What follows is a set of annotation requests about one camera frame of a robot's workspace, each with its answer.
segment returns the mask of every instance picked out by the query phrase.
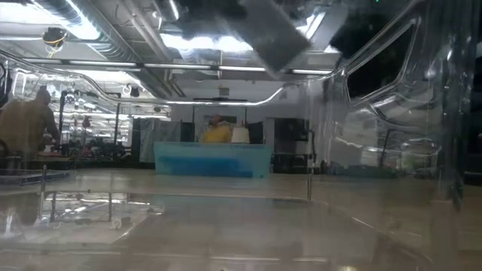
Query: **ceiling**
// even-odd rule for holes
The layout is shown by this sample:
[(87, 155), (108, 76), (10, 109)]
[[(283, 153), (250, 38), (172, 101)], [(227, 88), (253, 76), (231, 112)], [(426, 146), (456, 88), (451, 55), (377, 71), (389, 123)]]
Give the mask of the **ceiling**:
[[(49, 27), (57, 27), (67, 29), (69, 34), (61, 50), (51, 56), (53, 59), (202, 63), (240, 67), (261, 66), (249, 45), (230, 35), (226, 27), (223, 27), (218, 20), (210, 16), (197, 15), (190, 18), (190, 14), (184, 13), (178, 21), (170, 23), (160, 19), (160, 10), (154, 4), (155, 0), (135, 1), (138, 12), (136, 11), (134, 14), (137, 20), (133, 20), (132, 14), (127, 12), (127, 10), (133, 9), (132, 6), (128, 5), (130, 1), (124, 0), (43, 0), (37, 1), (36, 5), (33, 5), (30, 1), (17, 2), (19, 3), (0, 0), (0, 49), (17, 56), (25, 58), (49, 57), (52, 47), (47, 46), (42, 41), (42, 35)], [(52, 6), (62, 2), (78, 6), (79, 11), (86, 14), (86, 21), (92, 24), (93, 29), (90, 30), (89, 26), (83, 26), (84, 29), (79, 30), (67, 26), (66, 24), (72, 24), (72, 22), (66, 22), (62, 8), (52, 8)], [(329, 71), (337, 64), (340, 54), (334, 48), (329, 47), (329, 41), (343, 24), (343, 16), (346, 15), (343, 15), (344, 11), (340, 11), (340, 9), (330, 13), (333, 2), (319, 0), (277, 1), (279, 8), (282, 8), (289, 15), (291, 23), (301, 33), (308, 31), (310, 26), (312, 27), (310, 30), (312, 35), (311, 49), (302, 53), (291, 63), (291, 67)], [(142, 24), (140, 17), (145, 20), (144, 23), (147, 23), (148, 26)], [(321, 23), (313, 26), (313, 21), (317, 19), (321, 19)], [(147, 28), (155, 31), (160, 42), (166, 46), (166, 50), (159, 50), (155, 46), (158, 43), (155, 42), (152, 46), (153, 38), (148, 35), (146, 37)], [(325, 34), (320, 35), (319, 31), (316, 31), (318, 28)], [(129, 51), (129, 56), (127, 57), (127, 54), (125, 54), (122, 57), (111, 58), (110, 56), (106, 57), (105, 54), (102, 55), (101, 50), (98, 49), (100, 45), (88, 40), (97, 38), (95, 31), (103, 34), (103, 37), (100, 38), (103, 43), (111, 42), (109, 40), (111, 38), (114, 43), (123, 44), (123, 47)], [(128, 84), (140, 86), (141, 89), (148, 90), (141, 92), (141, 98), (216, 97), (219, 96), (219, 93), (213, 92), (212, 86), (222, 86), (230, 88), (230, 96), (235, 96), (238, 99), (256, 100), (257, 97), (269, 96), (277, 89), (277, 87), (273, 89), (265, 87), (265, 82), (271, 82), (273, 78), (263, 72), (150, 69), (146, 71), (149, 73), (147, 78), (144, 71), (141, 74), (141, 72), (119, 72), (99, 67), (64, 65), (50, 65), (50, 67), (76, 71), (90, 76), (102, 89), (108, 92), (122, 93), (123, 89), (125, 92), (124, 87)], [(293, 81), (305, 77), (305, 75), (289, 75), (279, 79), (281, 81)], [(249, 84), (246, 84), (247, 88), (242, 88), (239, 86), (243, 84), (237, 83), (237, 81), (249, 82)], [(209, 88), (206, 89), (206, 84), (200, 82), (207, 82)]]

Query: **fluorescent light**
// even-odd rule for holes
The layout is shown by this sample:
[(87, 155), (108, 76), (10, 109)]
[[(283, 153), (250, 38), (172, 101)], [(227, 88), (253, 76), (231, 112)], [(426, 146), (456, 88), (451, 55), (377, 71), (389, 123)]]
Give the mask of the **fluorescent light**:
[(216, 45), (216, 49), (225, 52), (243, 52), (247, 50), (253, 50), (253, 48), (249, 46), (249, 44), (243, 41), (238, 41), (231, 36), (221, 37)]
[(327, 75), (329, 70), (292, 69), (294, 75)]
[(70, 60), (69, 62), (72, 65), (136, 67), (136, 64), (131, 62), (86, 61), (86, 60)]
[(315, 35), (316, 30), (322, 24), (323, 17), (325, 17), (325, 12), (317, 14), (316, 16), (311, 15), (307, 18), (307, 24), (305, 26), (299, 26), (296, 29), (303, 33), (305, 37), (311, 39), (313, 35)]
[[(72, 117), (72, 116), (89, 116), (89, 117), (103, 117), (105, 119), (115, 119), (115, 114), (107, 114), (107, 113), (78, 113), (78, 112), (64, 112), (63, 115), (65, 117)], [(159, 115), (159, 114), (144, 114), (144, 115), (128, 115), (128, 114), (119, 114), (119, 120), (129, 120), (131, 117), (138, 117), (138, 118), (158, 118), (163, 120), (171, 120), (170, 117)]]
[(237, 72), (264, 72), (264, 68), (259, 67), (234, 67), (234, 66), (219, 66), (222, 71), (237, 71)]
[(244, 41), (238, 41), (231, 36), (222, 36), (217, 41), (214, 41), (210, 37), (195, 37), (191, 40), (184, 40), (179, 35), (160, 34), (164, 44), (167, 47), (172, 47), (179, 50), (190, 49), (213, 49), (222, 50), (226, 52), (241, 52), (252, 50), (249, 44)]
[(210, 65), (191, 65), (191, 64), (156, 64), (156, 63), (145, 63), (146, 68), (162, 68), (162, 69), (205, 69), (210, 70)]
[(3, 23), (25, 23), (56, 25), (57, 20), (37, 9), (36, 6), (17, 3), (0, 3), (0, 18)]
[(172, 12), (174, 13), (175, 20), (179, 19), (179, 11), (178, 8), (175, 6), (175, 2), (173, 0), (169, 0), (169, 5), (171, 6)]
[(84, 103), (84, 106), (85, 106), (86, 108), (96, 109), (96, 105), (91, 104), (90, 102)]
[(60, 59), (30, 59), (24, 58), (23, 60), (30, 63), (40, 63), (40, 64), (62, 64)]

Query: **ductwork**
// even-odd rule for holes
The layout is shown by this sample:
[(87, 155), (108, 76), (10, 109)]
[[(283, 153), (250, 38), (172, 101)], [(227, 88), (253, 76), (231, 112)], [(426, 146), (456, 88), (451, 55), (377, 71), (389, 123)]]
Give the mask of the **ductwork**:
[[(141, 58), (125, 42), (117, 30), (89, 0), (32, 0), (38, 8), (55, 16), (59, 23), (77, 38), (101, 41), (89, 46), (109, 61), (141, 62)], [(130, 72), (159, 98), (172, 96), (166, 82), (159, 80), (149, 70)]]

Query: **metal rod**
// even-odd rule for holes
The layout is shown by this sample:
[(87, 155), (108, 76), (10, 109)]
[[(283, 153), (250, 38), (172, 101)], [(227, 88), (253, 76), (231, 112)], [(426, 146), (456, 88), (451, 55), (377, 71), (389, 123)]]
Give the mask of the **metal rod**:
[(51, 202), (52, 211), (50, 212), (50, 222), (55, 221), (56, 202), (57, 202), (57, 192), (53, 192), (52, 202)]
[(191, 122), (194, 123), (194, 113), (196, 112), (196, 106), (193, 105), (193, 115), (191, 117)]
[(2, 96), (2, 99), (5, 98), (5, 97), (8, 97), (8, 60), (5, 60), (4, 61), (4, 68), (5, 68), (5, 71), (4, 71), (4, 78), (5, 78), (5, 85), (4, 85), (4, 89), (3, 89), (3, 96)]
[(45, 201), (45, 183), (47, 182), (47, 165), (42, 168), (42, 180), (40, 185), (40, 198), (38, 199), (38, 213), (37, 217), (42, 219), (42, 212), (44, 211)]
[(60, 94), (60, 107), (59, 107), (59, 135), (62, 135), (62, 126), (63, 126), (63, 109), (66, 106), (66, 96), (67, 92), (64, 90), (62, 94)]
[(115, 110), (115, 128), (114, 128), (114, 145), (117, 145), (117, 134), (119, 133), (119, 112), (121, 111), (121, 103), (117, 104), (117, 109)]
[(311, 201), (312, 196), (312, 189), (313, 189), (313, 169), (310, 169), (310, 173), (308, 175), (308, 180), (307, 180), (307, 199)]
[(108, 194), (108, 221), (112, 222), (112, 193)]
[[(76, 59), (43, 59), (43, 58), (23, 58), (24, 61), (33, 64), (48, 65), (76, 65), (94, 66), (109, 68), (150, 68), (150, 69), (184, 69), (197, 71), (231, 71), (231, 72), (266, 72), (262, 67), (242, 67), (226, 65), (197, 65), (197, 64), (174, 64), (174, 63), (147, 63), (147, 62), (109, 62), (109, 61), (90, 61)], [(327, 75), (331, 73), (329, 69), (288, 69), (287, 75)]]

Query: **pipe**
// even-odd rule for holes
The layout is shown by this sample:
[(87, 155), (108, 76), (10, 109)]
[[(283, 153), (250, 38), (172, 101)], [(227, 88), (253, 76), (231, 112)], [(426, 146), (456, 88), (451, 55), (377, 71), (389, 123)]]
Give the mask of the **pipe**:
[(117, 144), (117, 134), (119, 133), (119, 112), (121, 111), (121, 103), (117, 104), (117, 109), (115, 110), (115, 127), (114, 127), (114, 144)]
[(60, 107), (59, 107), (59, 135), (60, 135), (60, 141), (62, 141), (62, 127), (63, 127), (63, 109), (66, 106), (66, 97), (67, 97), (67, 91), (62, 91), (62, 94), (60, 95)]
[(144, 25), (145, 30), (149, 33), (149, 35), (152, 37), (152, 40), (154, 43), (157, 45), (157, 47), (163, 52), (163, 55), (160, 60), (162, 61), (170, 61), (172, 60), (171, 53), (169, 52), (169, 48), (164, 44), (163, 40), (160, 38), (160, 33), (156, 32), (147, 19), (145, 19), (144, 14), (141, 12), (141, 9), (139, 6), (132, 0), (121, 0), (120, 1), (122, 4), (124, 4), (124, 7), (127, 7), (130, 9), (133, 14), (136, 16), (136, 19), (139, 19), (141, 23)]
[[(149, 22), (145, 19), (144, 14), (141, 12), (140, 7), (131, 0), (121, 0), (119, 2), (119, 6), (123, 8), (124, 12), (127, 13), (130, 22), (133, 26), (137, 29), (137, 31), (141, 34), (144, 40), (148, 43), (149, 47), (154, 51), (157, 57), (164, 62), (172, 62), (171, 53), (169, 49), (164, 44), (163, 40), (160, 38), (159, 32), (155, 31)], [(180, 97), (186, 97), (185, 93), (182, 89), (177, 85), (170, 81), (167, 82), (169, 86), (169, 90), (175, 92)]]
[[(141, 58), (126, 43), (117, 30), (103, 16), (102, 13), (86, 0), (35, 0), (35, 6), (55, 16), (59, 23), (80, 39), (96, 40), (105, 44), (89, 44), (89, 46), (109, 61), (140, 61)], [(132, 72), (132, 76), (145, 82), (153, 95), (160, 98), (166, 95), (168, 88), (149, 70)]]
[(179, 19), (178, 5), (174, 0), (154, 0), (154, 6), (162, 20), (173, 23)]
[[(174, 63), (146, 63), (146, 62), (109, 62), (92, 60), (74, 59), (42, 59), (42, 58), (23, 58), (23, 61), (31, 64), (44, 65), (72, 65), (72, 66), (92, 66), (114, 69), (185, 69), (194, 71), (229, 71), (229, 72), (266, 72), (262, 67), (241, 67), (228, 65), (197, 65), (197, 64), (174, 64)], [(288, 69), (287, 75), (329, 75), (332, 70), (327, 69)]]
[[(160, 36), (158, 36), (158, 35), (153, 36), (153, 35), (150, 35), (150, 34), (146, 33), (145, 29), (150, 29), (152, 32), (154, 30), (151, 28), (150, 25), (147, 25), (147, 26), (145, 25), (145, 27), (142, 27), (141, 24), (138, 22), (137, 19), (144, 18), (142, 16), (142, 14), (137, 15), (137, 14), (133, 13), (127, 7), (125, 1), (119, 1), (119, 7), (124, 10), (124, 13), (126, 13), (127, 16), (129, 17), (129, 21), (137, 29), (137, 32), (139, 32), (139, 34), (141, 34), (141, 36), (144, 38), (145, 42), (147, 42), (147, 44), (154, 51), (156, 56), (159, 57), (159, 59), (161, 59), (163, 61), (169, 62), (170, 61), (170, 57), (168, 57), (169, 52), (168, 52), (166, 46), (164, 45), (164, 43), (160, 40)], [(180, 97), (186, 97), (184, 92), (182, 90), (180, 90), (180, 88), (177, 87), (177, 85), (173, 86), (173, 84), (171, 84), (170, 82), (167, 82), (167, 86), (169, 88), (170, 93), (174, 92)]]
[[(299, 84), (299, 82), (285, 84), (283, 87), (280, 87), (269, 97), (259, 102), (220, 102), (220, 101), (201, 102), (201, 101), (186, 101), (186, 100), (170, 101), (166, 99), (120, 99), (120, 98), (114, 98), (112, 96), (107, 95), (92, 78), (89, 78), (86, 75), (75, 73), (75, 72), (66, 72), (66, 71), (60, 71), (56, 69), (50, 69), (42, 65), (35, 65), (25, 61), (24, 59), (14, 56), (11, 53), (7, 53), (3, 50), (0, 50), (0, 56), (3, 59), (15, 62), (15, 65), (22, 66), (24, 69), (27, 68), (35, 72), (42, 72), (42, 73), (53, 74), (53, 75), (63, 75), (66, 77), (66, 80), (68, 80), (68, 78), (71, 78), (72, 80), (83, 79), (86, 81), (86, 84), (92, 88), (93, 92), (95, 92), (99, 96), (100, 99), (103, 99), (104, 101), (108, 101), (108, 102), (115, 102), (115, 103), (117, 102), (130, 103), (131, 105), (145, 105), (145, 104), (168, 105), (168, 106), (169, 105), (207, 105), (207, 106), (231, 106), (231, 107), (260, 106), (260, 105), (266, 105), (267, 103), (272, 101), (275, 97), (277, 97), (283, 91), (284, 87), (294, 86), (296, 84)], [(63, 60), (59, 60), (59, 59), (47, 59), (47, 60), (58, 61), (58, 62), (55, 62), (54, 64), (63, 63)], [(327, 78), (330, 78), (331, 76), (332, 75), (321, 76), (315, 79), (311, 79), (311, 81), (313, 82), (313, 81), (325, 80)]]

